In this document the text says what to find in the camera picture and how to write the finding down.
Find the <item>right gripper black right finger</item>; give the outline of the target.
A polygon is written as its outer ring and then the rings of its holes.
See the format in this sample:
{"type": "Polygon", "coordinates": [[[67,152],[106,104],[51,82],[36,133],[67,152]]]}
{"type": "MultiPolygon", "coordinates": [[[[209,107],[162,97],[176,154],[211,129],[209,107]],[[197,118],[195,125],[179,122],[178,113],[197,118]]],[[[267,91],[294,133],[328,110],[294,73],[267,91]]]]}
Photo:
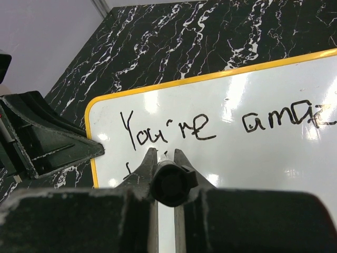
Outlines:
{"type": "Polygon", "coordinates": [[[198,186],[174,209],[176,252],[336,252],[336,228],[308,192],[198,186]]]}

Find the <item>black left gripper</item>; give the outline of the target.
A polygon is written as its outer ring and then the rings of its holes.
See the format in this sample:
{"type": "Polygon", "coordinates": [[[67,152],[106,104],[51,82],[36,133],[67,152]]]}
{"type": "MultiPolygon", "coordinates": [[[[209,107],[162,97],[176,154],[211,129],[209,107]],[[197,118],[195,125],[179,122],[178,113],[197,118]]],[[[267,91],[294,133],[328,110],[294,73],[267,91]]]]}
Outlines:
{"type": "Polygon", "coordinates": [[[17,182],[47,177],[104,153],[38,91],[1,96],[1,163],[17,182]]]}

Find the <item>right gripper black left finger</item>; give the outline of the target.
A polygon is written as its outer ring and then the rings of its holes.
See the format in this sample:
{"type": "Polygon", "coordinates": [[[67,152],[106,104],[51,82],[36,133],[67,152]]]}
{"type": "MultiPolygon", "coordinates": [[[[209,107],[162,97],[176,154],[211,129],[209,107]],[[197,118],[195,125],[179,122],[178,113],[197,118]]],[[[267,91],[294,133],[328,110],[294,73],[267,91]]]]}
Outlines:
{"type": "Polygon", "coordinates": [[[1,252],[157,252],[157,151],[115,188],[19,189],[1,205],[1,252]]]}

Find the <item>white marker black cap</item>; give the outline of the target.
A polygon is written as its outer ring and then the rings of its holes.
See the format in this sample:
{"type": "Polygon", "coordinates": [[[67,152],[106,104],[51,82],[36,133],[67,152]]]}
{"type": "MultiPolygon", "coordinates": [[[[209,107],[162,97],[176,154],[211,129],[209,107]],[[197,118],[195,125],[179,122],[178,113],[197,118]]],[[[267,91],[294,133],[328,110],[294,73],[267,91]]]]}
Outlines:
{"type": "Polygon", "coordinates": [[[195,171],[188,166],[178,165],[164,153],[158,159],[150,193],[158,202],[177,207],[187,200],[191,189],[198,185],[195,171]]]}

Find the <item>white board yellow frame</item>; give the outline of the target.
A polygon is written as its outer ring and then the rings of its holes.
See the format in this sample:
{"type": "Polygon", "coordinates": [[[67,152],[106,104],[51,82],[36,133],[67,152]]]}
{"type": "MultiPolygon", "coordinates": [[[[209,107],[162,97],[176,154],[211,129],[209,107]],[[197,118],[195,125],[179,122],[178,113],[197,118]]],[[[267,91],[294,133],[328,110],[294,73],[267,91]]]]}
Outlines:
{"type": "MultiPolygon", "coordinates": [[[[91,161],[96,189],[155,148],[216,188],[313,194],[336,228],[334,49],[98,96],[85,127],[105,151],[91,161]]],[[[176,207],[154,200],[157,252],[176,252],[176,207]]]]}

